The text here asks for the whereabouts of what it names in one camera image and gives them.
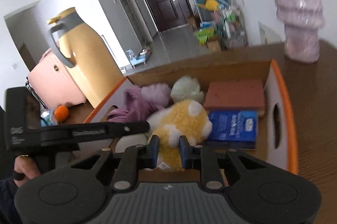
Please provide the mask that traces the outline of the person left hand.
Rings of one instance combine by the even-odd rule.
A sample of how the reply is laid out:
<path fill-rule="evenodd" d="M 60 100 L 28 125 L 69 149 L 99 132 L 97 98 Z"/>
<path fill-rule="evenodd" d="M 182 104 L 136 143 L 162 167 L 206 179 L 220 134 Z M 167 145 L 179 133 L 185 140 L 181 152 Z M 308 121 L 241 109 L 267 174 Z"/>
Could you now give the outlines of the person left hand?
<path fill-rule="evenodd" d="M 15 159 L 14 163 L 14 171 L 16 173 L 25 175 L 22 180 L 14 179 L 15 184 L 20 188 L 27 181 L 36 178 L 41 175 L 37 165 L 34 160 L 29 156 L 18 156 Z"/>

